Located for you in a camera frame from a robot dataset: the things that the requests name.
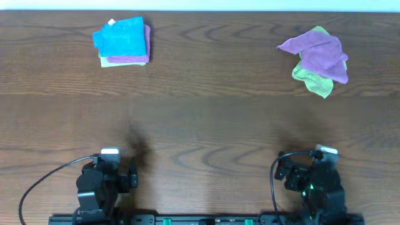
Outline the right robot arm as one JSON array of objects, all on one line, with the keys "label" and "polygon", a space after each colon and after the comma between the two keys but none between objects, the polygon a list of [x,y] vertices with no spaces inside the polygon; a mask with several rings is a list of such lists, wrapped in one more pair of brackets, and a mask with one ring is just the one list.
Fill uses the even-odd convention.
[{"label": "right robot arm", "polygon": [[278,213],[279,224],[334,224],[346,215],[345,192],[336,164],[338,152],[311,150],[284,153],[271,165],[270,179],[285,180],[287,190],[299,192],[303,210],[285,217]]}]

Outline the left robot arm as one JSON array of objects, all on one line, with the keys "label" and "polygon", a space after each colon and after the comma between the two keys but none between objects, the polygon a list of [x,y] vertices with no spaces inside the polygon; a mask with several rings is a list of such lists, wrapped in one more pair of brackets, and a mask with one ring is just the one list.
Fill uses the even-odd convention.
[{"label": "left robot arm", "polygon": [[82,168],[76,181],[79,208],[72,214],[72,224],[119,224],[115,203],[119,194],[138,187],[134,157],[127,172],[119,172],[119,154],[94,154]]}]

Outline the blue microfiber cloth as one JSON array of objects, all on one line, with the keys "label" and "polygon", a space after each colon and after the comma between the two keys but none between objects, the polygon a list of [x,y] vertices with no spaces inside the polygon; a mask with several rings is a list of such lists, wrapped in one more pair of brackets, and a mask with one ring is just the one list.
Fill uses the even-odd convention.
[{"label": "blue microfiber cloth", "polygon": [[146,55],[144,19],[132,17],[105,24],[92,34],[94,47],[102,57]]}]

